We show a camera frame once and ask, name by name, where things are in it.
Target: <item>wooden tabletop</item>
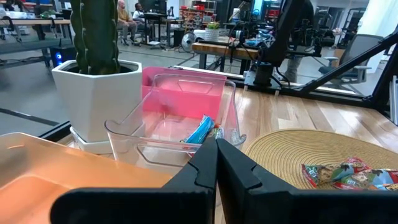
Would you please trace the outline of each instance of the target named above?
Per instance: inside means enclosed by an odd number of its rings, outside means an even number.
[[[211,54],[211,55],[231,55],[231,49],[222,45],[194,43],[192,50],[198,54]],[[257,50],[244,48],[237,48],[234,51],[234,58],[250,60],[256,58]]]
[[[13,19],[14,25],[51,25],[52,21],[47,19]],[[68,19],[54,19],[55,24],[70,24]],[[0,25],[9,25],[8,20],[3,19]]]

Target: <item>concrete floor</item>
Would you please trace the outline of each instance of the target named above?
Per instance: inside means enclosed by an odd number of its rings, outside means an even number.
[[[174,50],[163,51],[150,49],[148,46],[125,47],[119,46],[119,58],[142,63],[143,67],[157,66],[168,67],[181,65],[186,67],[197,67],[199,55],[190,53],[178,53]],[[17,54],[0,55],[2,60],[20,59],[26,57],[40,56],[41,52],[22,52]],[[332,50],[325,49],[323,56],[333,55]],[[208,64],[214,61],[214,56],[208,56]],[[307,83],[321,76],[318,69],[327,64],[328,61],[322,58],[307,57],[302,60],[298,69],[298,82]],[[286,71],[287,61],[285,60],[280,68],[283,73]],[[234,61],[230,66],[226,62],[225,72],[239,73],[240,63]],[[382,70],[378,69],[375,74],[368,75],[368,81],[362,84],[346,85],[350,90],[359,94],[370,95],[376,85]],[[0,109],[17,111],[36,118],[42,118],[51,123],[62,123],[68,120],[66,111],[57,94],[53,78],[46,69],[44,63],[35,63],[20,67],[0,68]],[[38,136],[53,126],[48,124],[30,121],[9,114],[0,112],[0,134],[11,132],[24,132]]]

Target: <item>person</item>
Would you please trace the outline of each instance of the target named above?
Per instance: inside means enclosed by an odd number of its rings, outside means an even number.
[[[313,6],[310,0],[305,0],[305,3],[302,8],[301,15],[296,22],[295,29],[300,29],[302,25],[302,21],[304,19],[309,20],[309,24],[313,24],[313,17],[314,17],[314,11],[313,11]],[[305,50],[307,47],[297,47],[297,51]],[[297,82],[297,70],[299,69],[300,63],[302,61],[302,57],[300,56],[295,56],[293,59],[289,59],[287,63],[287,70],[285,72],[285,76],[287,79],[289,79],[290,82],[296,83]]]
[[[134,36],[137,32],[137,24],[130,18],[129,14],[126,12],[126,4],[124,3],[124,0],[118,1],[118,29],[123,30],[124,45],[128,45],[128,31],[131,32],[130,39],[134,43]]]
[[[145,29],[145,19],[142,18],[144,15],[144,10],[141,6],[141,4],[136,3],[134,5],[136,7],[136,11],[132,14],[132,19],[137,23],[137,29],[139,30],[144,30]],[[145,35],[148,35],[149,38],[151,39],[151,32],[152,32],[152,25],[147,24],[147,29],[145,30]]]

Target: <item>blue snack wrapper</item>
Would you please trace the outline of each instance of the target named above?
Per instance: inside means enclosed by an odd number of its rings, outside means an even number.
[[[207,133],[214,128],[214,125],[211,117],[203,115],[198,128],[184,142],[201,144],[205,140]]]

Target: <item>wooden table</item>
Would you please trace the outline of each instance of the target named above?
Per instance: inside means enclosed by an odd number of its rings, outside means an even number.
[[[236,74],[215,72],[236,77]],[[339,105],[293,96],[236,90],[235,103],[241,134],[247,139],[243,152],[257,137],[281,129],[316,129],[344,134],[398,153],[398,127],[376,110]],[[72,147],[77,144],[64,141]],[[103,154],[113,159],[112,154]],[[215,223],[225,223],[222,205],[216,207]]]
[[[225,38],[221,38],[219,40],[221,43],[228,43],[228,38],[227,41]],[[200,69],[206,69],[206,63],[207,63],[207,55],[217,55],[221,56],[221,65],[220,65],[220,71],[224,71],[224,65],[225,65],[225,57],[229,57],[231,55],[232,49],[228,48],[227,46],[223,45],[216,45],[216,44],[204,44],[204,43],[194,43],[192,45],[192,50],[200,55],[199,58],[199,68]],[[233,58],[236,59],[241,59],[241,70],[240,74],[243,75],[243,71],[248,70],[248,67],[250,66],[250,61],[253,58],[257,57],[257,50],[253,49],[244,49],[244,48],[237,48],[233,52]]]

